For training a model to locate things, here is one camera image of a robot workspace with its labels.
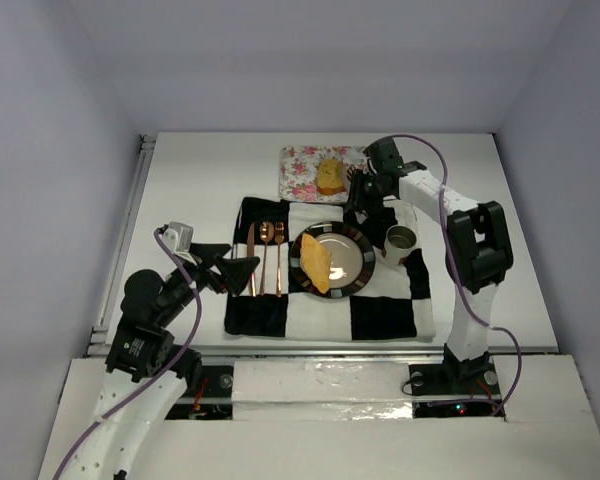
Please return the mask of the round brown bread piece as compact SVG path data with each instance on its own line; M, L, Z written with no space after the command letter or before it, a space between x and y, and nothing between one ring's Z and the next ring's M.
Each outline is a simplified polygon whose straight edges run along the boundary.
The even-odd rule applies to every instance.
M332 196L346 191L343 164L336 158L325 158L318 165L316 174L317 191Z

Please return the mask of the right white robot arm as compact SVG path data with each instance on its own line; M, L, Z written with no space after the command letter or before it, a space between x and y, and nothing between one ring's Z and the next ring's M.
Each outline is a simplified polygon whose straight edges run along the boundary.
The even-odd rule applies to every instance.
M436 177L421 162L404 161L396 138L380 138L364 149L367 165L351 171L345 209L372 214L385 198L394 197L440 225L445 266L455 287L452 327L442 361L411 366L403 391L412 397L464 399L493 370L490 316L497 289L513 265L506 216L496 201L478 202L453 190L447 167Z

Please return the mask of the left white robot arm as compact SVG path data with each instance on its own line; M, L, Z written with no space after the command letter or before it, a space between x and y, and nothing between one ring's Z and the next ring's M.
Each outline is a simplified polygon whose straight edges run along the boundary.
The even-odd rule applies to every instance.
M130 479L159 425L187 392L202 390L202 361L193 341L175 342L169 324L189 304L201 322L200 292L239 294L259 265L257 257L227 258L228 244L169 245L154 237L174 263L161 277L132 274L124 285L122 318L105 359L105 374L90 424L54 473L57 479Z

